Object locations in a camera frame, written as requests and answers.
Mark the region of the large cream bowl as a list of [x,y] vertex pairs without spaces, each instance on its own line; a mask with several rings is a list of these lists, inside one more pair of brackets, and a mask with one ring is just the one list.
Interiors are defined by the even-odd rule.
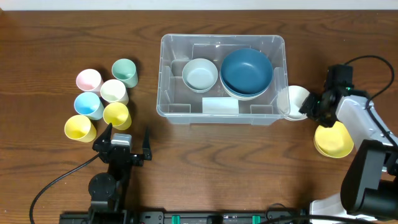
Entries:
[[237,96],[237,95],[234,95],[234,94],[232,94],[231,92],[228,92],[228,91],[226,91],[225,90],[225,92],[230,96],[230,97],[232,97],[232,98],[235,98],[235,99],[237,99],[237,100],[240,100],[240,101],[249,101],[249,100],[253,100],[253,99],[255,99],[255,98],[257,98],[257,97],[259,97],[259,96],[261,96],[261,95],[257,95],[257,96],[252,96],[252,97],[241,97],[241,96]]

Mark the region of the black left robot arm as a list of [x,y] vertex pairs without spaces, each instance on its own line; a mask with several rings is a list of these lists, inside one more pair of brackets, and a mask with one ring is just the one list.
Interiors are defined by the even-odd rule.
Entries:
[[102,162],[108,165],[108,171],[95,175],[89,183],[88,191],[91,203],[87,218],[89,224],[119,223],[134,221],[134,213],[124,208],[131,170],[142,167],[144,161],[152,159],[149,133],[145,132],[142,153],[132,153],[132,136],[113,134],[112,124],[93,143],[93,150]]

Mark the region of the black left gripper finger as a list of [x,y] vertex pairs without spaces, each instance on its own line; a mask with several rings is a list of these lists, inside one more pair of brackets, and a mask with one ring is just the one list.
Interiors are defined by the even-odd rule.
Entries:
[[106,152],[111,145],[111,134],[113,125],[110,123],[93,142],[93,150],[96,152]]
[[149,141],[149,128],[146,128],[143,143],[142,143],[142,151],[144,160],[151,161],[152,160],[152,151],[150,148],[150,141]]

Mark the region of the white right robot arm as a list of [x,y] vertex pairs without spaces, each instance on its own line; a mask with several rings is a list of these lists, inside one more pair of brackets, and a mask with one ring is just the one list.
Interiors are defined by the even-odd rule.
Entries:
[[397,219],[397,181],[381,180],[382,170],[397,176],[397,137],[373,107],[372,97],[353,86],[348,63],[328,69],[321,95],[311,93],[300,113],[325,128],[341,122],[358,150],[336,196],[316,200],[308,214],[288,210],[286,216],[266,217],[266,223],[369,223]]

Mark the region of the small grey bowl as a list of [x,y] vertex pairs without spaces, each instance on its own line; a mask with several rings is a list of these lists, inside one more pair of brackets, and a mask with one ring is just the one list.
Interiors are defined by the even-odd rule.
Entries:
[[186,86],[195,93],[209,91],[218,80],[216,65],[205,58],[189,61],[183,68],[182,79]]

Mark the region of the dark blue bowl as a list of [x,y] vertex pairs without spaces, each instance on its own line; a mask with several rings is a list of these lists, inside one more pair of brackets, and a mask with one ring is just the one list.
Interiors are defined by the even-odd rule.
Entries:
[[255,49],[239,49],[227,55],[220,68],[221,81],[239,96],[254,96],[265,91],[273,80],[271,61]]
[[246,97],[246,98],[247,98],[247,97],[252,97],[252,96],[261,95],[261,94],[263,94],[265,91],[267,91],[267,90],[269,89],[269,87],[271,86],[271,84],[269,83],[269,84],[265,87],[265,89],[261,90],[261,91],[258,92],[258,93],[245,94],[245,93],[238,93],[237,91],[235,91],[235,90],[233,90],[232,88],[230,88],[230,87],[226,84],[226,82],[225,82],[223,79],[221,79],[221,83],[222,83],[222,85],[223,85],[223,87],[225,88],[226,91],[231,92],[231,93],[234,94],[234,95],[241,96],[241,97]]

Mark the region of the small white bowl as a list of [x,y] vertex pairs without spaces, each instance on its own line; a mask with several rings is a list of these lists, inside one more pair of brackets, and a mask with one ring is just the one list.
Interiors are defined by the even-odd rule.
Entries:
[[307,119],[305,114],[299,112],[310,92],[302,86],[291,85],[280,91],[277,95],[277,107],[285,119],[289,121],[300,121]]

